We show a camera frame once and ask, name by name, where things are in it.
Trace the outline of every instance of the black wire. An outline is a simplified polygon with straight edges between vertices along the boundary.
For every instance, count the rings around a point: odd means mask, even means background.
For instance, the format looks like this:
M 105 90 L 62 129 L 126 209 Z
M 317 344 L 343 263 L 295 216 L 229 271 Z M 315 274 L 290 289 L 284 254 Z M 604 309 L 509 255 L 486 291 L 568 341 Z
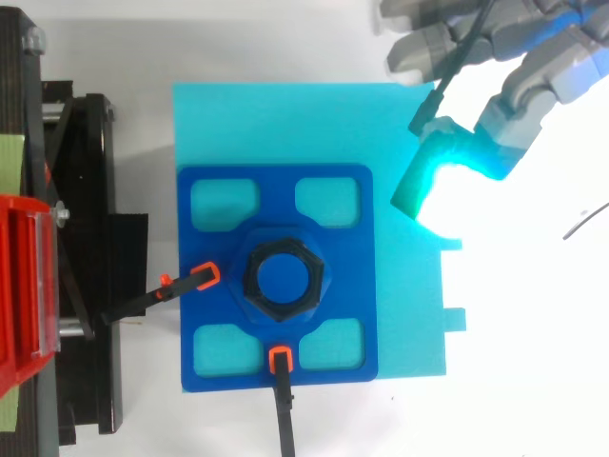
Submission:
M 590 219 L 592 219 L 593 217 L 595 217 L 597 214 L 599 214 L 600 212 L 603 212 L 605 209 L 609 208 L 609 203 L 605 203 L 602 207 L 600 207 L 599 209 L 595 209 L 594 211 L 592 211 L 590 214 L 588 214 L 586 217 L 584 217 L 583 219 L 581 219 L 579 222 L 577 222 L 573 228 L 571 228 L 569 231 L 566 232 L 566 234 L 562 237 L 563 240 L 568 240 L 569 238 L 571 238 L 571 236 L 573 236 L 575 234 L 576 231 L 578 231 L 579 229 L 581 229 L 588 221 L 590 221 Z
M 438 114 L 440 104 L 444 99 L 444 92 L 446 91 L 446 88 L 451 83 L 455 75 L 461 71 L 463 65 L 465 64 L 465 59 L 467 59 L 467 56 L 474 47 L 476 40 L 480 36 L 482 27 L 484 27 L 484 22 L 486 22 L 488 14 L 493 9 L 495 2 L 496 0 L 486 0 L 484 5 L 481 7 L 478 16 L 476 16 L 476 20 L 474 21 L 471 30 L 467 33 L 463 41 L 457 45 L 455 54 L 446 67 L 446 72 L 438 84 L 438 87 L 429 92 L 427 98 L 425 98 L 425 100 L 421 103 L 421 106 L 415 113 L 414 118 L 408 126 L 410 131 L 415 135 L 421 136 L 423 128 L 436 117 L 436 114 Z
M 488 15 L 493 9 L 496 0 L 486 0 L 486 3 L 481 7 L 478 16 L 476 16 L 476 20 L 472 25 L 471 30 L 467 33 L 463 41 L 457 46 L 455 50 L 455 55 L 450 61 L 450 66 L 446 69 L 446 74 L 438 84 L 438 88 L 436 89 L 439 93 L 444 93 L 448 85 L 452 82 L 453 78 L 456 74 L 458 74 L 463 65 L 465 64 L 465 59 L 471 52 L 472 48 L 476 44 L 476 40 L 480 37 L 482 32 L 482 27 L 484 27 L 484 23 L 486 19 L 488 19 Z

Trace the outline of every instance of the gray robotic finger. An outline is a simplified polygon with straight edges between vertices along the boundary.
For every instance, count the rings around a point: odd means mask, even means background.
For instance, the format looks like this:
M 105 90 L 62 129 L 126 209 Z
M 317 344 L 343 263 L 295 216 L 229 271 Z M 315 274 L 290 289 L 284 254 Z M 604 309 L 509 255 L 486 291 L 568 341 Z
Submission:
M 429 83 L 443 77 L 456 47 L 449 28 L 438 23 L 400 39 L 387 56 L 387 67 L 396 80 L 408 86 Z M 491 44 L 481 36 L 466 64 L 482 63 L 492 55 Z
M 383 0 L 379 13 L 392 30 L 406 33 L 450 22 L 476 10 L 482 0 Z
M 384 0 L 384 4 L 418 5 L 406 0 Z M 580 25 L 589 11 L 598 8 L 606 0 L 498 0 L 490 11 L 465 65 L 475 65 L 495 58 L 509 60 L 539 46 L 567 27 Z M 427 83 L 443 77 L 457 45 L 471 30 L 477 14 L 439 22 L 412 32 L 399 40 L 387 57 L 387 66 L 395 79 L 408 85 Z M 425 17 L 442 17 L 435 14 Z
M 499 145 L 529 149 L 557 102 L 571 103 L 609 75 L 609 5 L 529 52 L 491 98 L 477 129 Z

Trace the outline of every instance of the black hex nut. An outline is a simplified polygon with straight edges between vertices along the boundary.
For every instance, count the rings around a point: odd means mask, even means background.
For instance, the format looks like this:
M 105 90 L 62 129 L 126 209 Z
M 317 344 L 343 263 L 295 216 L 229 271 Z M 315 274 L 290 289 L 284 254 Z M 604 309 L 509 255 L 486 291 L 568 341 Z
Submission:
M 291 303 L 276 303 L 263 294 L 258 284 L 258 271 L 263 262 L 277 254 L 291 254 L 301 260 L 308 270 L 308 287 L 303 296 Z M 319 306 L 324 280 L 324 261 L 296 238 L 262 243 L 249 254 L 244 273 L 244 297 L 249 303 L 277 322 L 296 317 Z

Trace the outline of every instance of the metal rod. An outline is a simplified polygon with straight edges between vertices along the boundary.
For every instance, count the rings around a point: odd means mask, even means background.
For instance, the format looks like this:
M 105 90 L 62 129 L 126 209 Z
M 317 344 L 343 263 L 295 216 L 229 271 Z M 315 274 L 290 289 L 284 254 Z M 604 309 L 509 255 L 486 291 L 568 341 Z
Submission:
M 77 317 L 63 317 L 59 320 L 59 336 L 61 338 L 85 336 L 85 331 Z
M 63 103 L 46 103 L 42 106 L 42 119 L 45 124 L 57 124 L 64 110 Z

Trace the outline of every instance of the black clamp arm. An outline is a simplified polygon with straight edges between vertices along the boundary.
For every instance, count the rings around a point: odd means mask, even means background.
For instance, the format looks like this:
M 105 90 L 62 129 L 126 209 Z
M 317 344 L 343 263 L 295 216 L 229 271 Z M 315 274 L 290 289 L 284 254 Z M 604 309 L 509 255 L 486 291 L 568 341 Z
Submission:
M 279 440 L 281 443 L 282 457 L 295 457 L 294 432 L 292 430 L 292 387 L 289 380 L 289 372 L 292 370 L 291 351 L 289 348 L 282 351 L 271 351 L 271 372 L 274 372 L 277 386 L 273 388 L 275 393 L 275 406 L 277 408 L 277 420 L 279 423 Z
M 123 305 L 102 312 L 103 321 L 109 325 L 123 318 L 133 316 L 161 302 L 168 302 L 196 288 L 205 290 L 220 282 L 220 271 L 212 262 L 194 268 L 190 276 L 172 280 L 168 275 L 161 276 L 161 287 L 140 297 L 129 300 Z

